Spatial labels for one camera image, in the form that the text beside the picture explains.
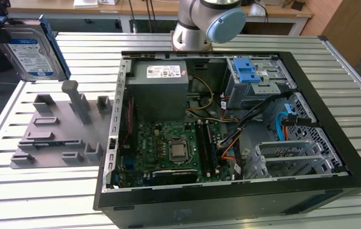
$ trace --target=yellow wire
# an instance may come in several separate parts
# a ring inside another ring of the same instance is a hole
[[[210,98],[210,102],[207,103],[207,105],[205,105],[202,107],[186,108],[187,111],[195,111],[195,110],[202,110],[202,109],[207,108],[211,105],[213,100],[214,100],[211,88],[206,85],[206,83],[202,81],[202,79],[199,79],[197,76],[193,76],[193,78],[195,78],[203,84],[203,86],[206,87],[206,89],[210,91],[210,97],[211,98]]]

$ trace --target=blue plastic clip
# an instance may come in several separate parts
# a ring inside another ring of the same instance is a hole
[[[255,66],[247,58],[234,58],[233,66],[239,77],[239,83],[259,83],[261,78],[255,74]]]
[[[285,104],[285,109],[286,109],[286,111],[287,111],[287,114],[295,115],[295,112],[291,111],[290,105],[289,105],[289,104]]]

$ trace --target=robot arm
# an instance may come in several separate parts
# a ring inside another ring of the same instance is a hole
[[[173,48],[179,51],[205,51],[210,42],[231,40],[245,24],[241,0],[181,0],[178,21],[173,32]]]

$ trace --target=wooden wall panel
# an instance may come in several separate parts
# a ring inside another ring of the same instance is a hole
[[[314,13],[313,18],[307,21],[301,35],[321,35],[342,0],[307,0],[306,7]]]
[[[343,0],[322,35],[354,66],[361,59],[361,0]]]

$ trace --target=sticker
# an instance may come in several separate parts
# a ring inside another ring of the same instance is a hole
[[[146,68],[146,78],[175,78],[179,75],[179,65],[157,65]]]
[[[257,75],[267,75],[266,71],[257,71]]]
[[[234,170],[238,174],[241,174],[241,167],[237,165],[237,163],[235,163],[234,166],[233,166],[233,170]]]
[[[226,102],[225,101],[221,101],[221,109],[226,110]]]
[[[46,57],[40,54],[40,45],[34,39],[10,39],[8,44],[25,72],[34,76],[53,74]]]
[[[117,13],[116,10],[100,10],[100,13]]]
[[[173,220],[182,221],[191,215],[191,209],[181,209],[173,212]]]
[[[241,152],[241,156],[246,156],[249,154],[249,149],[243,149],[243,151]]]

